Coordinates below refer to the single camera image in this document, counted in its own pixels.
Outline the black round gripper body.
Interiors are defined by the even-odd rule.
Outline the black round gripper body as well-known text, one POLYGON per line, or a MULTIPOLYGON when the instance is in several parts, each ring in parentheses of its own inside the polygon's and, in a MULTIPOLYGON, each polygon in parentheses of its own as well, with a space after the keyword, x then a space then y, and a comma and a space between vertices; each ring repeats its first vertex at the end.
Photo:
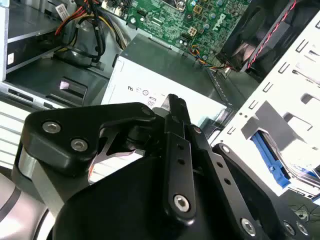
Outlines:
POLYGON ((53 228, 55 240, 237 240, 217 189, 193 172, 196 219, 184 226, 163 208, 159 159, 134 161, 70 198, 53 228))

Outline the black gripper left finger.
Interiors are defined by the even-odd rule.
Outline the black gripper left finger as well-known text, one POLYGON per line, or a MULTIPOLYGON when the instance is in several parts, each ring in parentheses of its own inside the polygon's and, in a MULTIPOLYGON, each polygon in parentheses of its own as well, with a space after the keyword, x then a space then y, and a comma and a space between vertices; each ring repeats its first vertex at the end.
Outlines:
POLYGON ((133 172, 161 166, 161 198, 153 205, 183 225, 196 215, 196 199, 186 102, 174 94, 164 101, 168 114, 159 116, 140 102, 51 109, 30 114, 22 129, 15 163, 54 216, 88 184, 89 170, 107 157, 143 150, 133 172))

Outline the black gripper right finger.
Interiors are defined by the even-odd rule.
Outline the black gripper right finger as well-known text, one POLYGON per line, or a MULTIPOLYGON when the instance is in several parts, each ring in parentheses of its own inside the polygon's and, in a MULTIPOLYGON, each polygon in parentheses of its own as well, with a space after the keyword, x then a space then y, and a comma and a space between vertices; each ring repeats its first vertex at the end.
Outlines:
POLYGON ((214 220, 220 240, 309 240, 298 216, 225 144, 210 147, 190 123, 186 102, 178 100, 177 117, 190 137, 193 159, 213 186, 222 216, 214 220))

